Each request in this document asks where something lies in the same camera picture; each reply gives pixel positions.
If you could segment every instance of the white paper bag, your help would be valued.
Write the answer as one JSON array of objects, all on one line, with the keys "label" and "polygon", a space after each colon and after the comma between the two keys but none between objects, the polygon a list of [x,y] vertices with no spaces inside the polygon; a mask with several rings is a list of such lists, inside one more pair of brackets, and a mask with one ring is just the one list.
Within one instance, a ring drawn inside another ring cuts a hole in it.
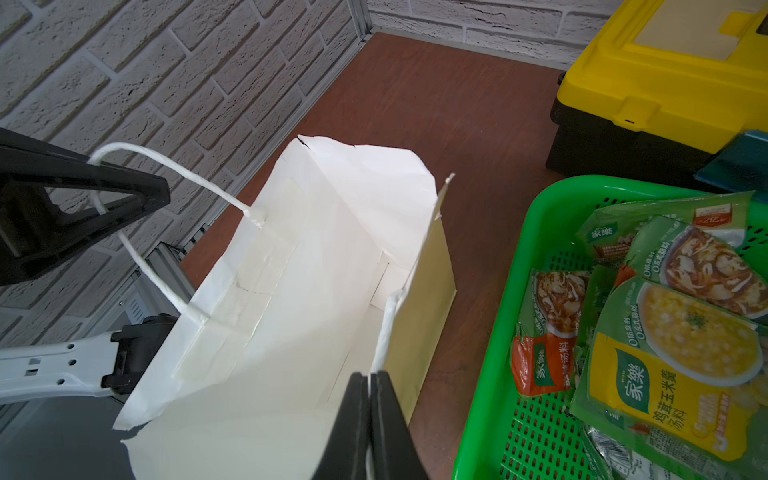
[{"label": "white paper bag", "polygon": [[379,362],[409,419],[455,295],[444,195],[411,151],[324,137],[293,140],[252,206],[224,194],[247,216],[115,423],[153,420],[125,442],[137,478],[309,478],[388,298]]}]

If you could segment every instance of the black clamp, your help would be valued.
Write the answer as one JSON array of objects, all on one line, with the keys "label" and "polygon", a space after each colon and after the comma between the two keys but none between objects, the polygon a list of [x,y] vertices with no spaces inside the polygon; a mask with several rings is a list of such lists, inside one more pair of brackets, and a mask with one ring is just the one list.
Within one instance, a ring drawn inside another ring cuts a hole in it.
[{"label": "black clamp", "polygon": [[376,480],[429,480],[387,372],[353,373],[313,480],[365,480],[371,448]]},{"label": "black clamp", "polygon": [[112,374],[101,377],[101,388],[112,389],[117,395],[133,392],[176,320],[175,316],[161,313],[112,333],[110,340],[118,342],[118,354]]},{"label": "black clamp", "polygon": [[[170,203],[163,177],[88,157],[0,128],[0,285],[32,280],[107,235]],[[72,214],[46,188],[130,194]]]}]

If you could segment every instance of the green plastic basket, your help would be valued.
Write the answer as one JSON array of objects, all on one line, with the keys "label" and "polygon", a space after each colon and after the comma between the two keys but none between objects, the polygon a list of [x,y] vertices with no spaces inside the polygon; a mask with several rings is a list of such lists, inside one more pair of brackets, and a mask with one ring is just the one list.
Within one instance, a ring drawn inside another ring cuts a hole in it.
[{"label": "green plastic basket", "polygon": [[[576,229],[596,208],[634,200],[685,198],[695,190],[589,175],[541,192],[525,216],[520,241],[485,354],[453,478],[595,480],[584,456],[581,423],[568,414],[568,394],[521,397],[509,367],[509,343],[531,268],[590,266]],[[768,206],[752,203],[748,234],[738,250],[758,273],[768,273]]]}]

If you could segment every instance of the soup bowl image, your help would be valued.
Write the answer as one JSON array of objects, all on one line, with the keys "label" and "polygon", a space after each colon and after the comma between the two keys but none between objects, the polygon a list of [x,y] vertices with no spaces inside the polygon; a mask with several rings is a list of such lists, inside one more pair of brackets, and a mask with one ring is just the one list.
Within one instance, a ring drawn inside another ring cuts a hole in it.
[{"label": "soup bowl image", "polygon": [[698,382],[736,386],[763,367],[753,325],[706,303],[651,283],[638,297],[646,341],[669,366]]},{"label": "soup bowl image", "polygon": [[578,335],[589,272],[541,272],[536,275],[535,300],[547,331],[564,339]]},{"label": "soup bowl image", "polygon": [[763,279],[729,246],[696,227],[688,227],[670,246],[659,280],[749,319],[768,313]]}]

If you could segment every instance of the food package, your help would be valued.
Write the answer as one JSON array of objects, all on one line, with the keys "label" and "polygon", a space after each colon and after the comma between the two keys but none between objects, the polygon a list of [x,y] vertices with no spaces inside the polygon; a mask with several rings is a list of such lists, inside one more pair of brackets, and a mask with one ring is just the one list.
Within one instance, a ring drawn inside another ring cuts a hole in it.
[{"label": "food package", "polygon": [[677,200],[650,200],[596,209],[577,236],[594,251],[595,261],[618,267],[637,231],[658,215],[682,220],[720,238],[733,248],[744,242],[753,192]]},{"label": "food package", "polygon": [[625,261],[620,282],[641,275],[759,323],[768,321],[763,279],[725,243],[687,223],[655,217],[637,232]]},{"label": "food package", "polygon": [[654,464],[637,452],[633,452],[595,427],[584,425],[588,441],[584,450],[591,456],[597,456],[607,468],[616,472],[624,480],[682,480],[680,477],[659,465]]},{"label": "food package", "polygon": [[768,329],[636,276],[595,330],[571,413],[686,478],[768,478]]},{"label": "food package", "polygon": [[584,307],[581,309],[581,321],[578,327],[576,347],[574,347],[574,375],[578,377],[584,369],[587,352],[594,336],[594,328],[598,324],[600,312],[616,282],[617,271],[602,265],[592,270],[587,295],[584,297]]},{"label": "food package", "polygon": [[522,395],[571,388],[573,350],[588,282],[589,272],[531,271],[510,354]]}]

